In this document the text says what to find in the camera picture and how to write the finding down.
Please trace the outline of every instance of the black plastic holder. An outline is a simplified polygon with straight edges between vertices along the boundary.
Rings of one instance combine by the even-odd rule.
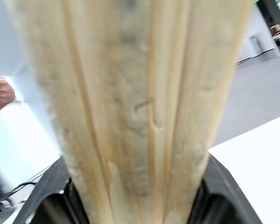
[[[48,169],[14,224],[89,224],[63,158]],[[188,224],[260,224],[228,170],[212,155]]]

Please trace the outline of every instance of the wood grain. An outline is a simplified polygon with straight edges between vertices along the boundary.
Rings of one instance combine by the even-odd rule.
[[[250,0],[6,0],[94,224],[184,224]]]

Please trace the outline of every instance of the wooden plank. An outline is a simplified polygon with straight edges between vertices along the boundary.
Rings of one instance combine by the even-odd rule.
[[[6,0],[95,224],[184,224],[250,0]]]

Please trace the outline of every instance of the white wall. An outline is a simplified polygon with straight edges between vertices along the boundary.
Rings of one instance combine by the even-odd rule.
[[[256,56],[255,52],[253,52],[252,47],[250,46],[251,43],[249,43],[249,37],[253,35],[257,36],[263,51],[277,48],[277,45],[271,39],[271,33],[257,7],[257,4],[253,4],[238,61]]]

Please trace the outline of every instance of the white surface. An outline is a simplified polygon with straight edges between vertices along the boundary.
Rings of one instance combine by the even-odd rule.
[[[16,207],[15,207],[15,210],[13,212],[13,214],[3,223],[3,224],[13,224],[15,218],[17,218],[21,208],[23,207],[24,203],[22,204],[18,204]]]
[[[210,149],[263,224],[280,224],[280,117]]]
[[[0,111],[0,174],[5,190],[26,182],[59,157],[28,106],[15,103]]]

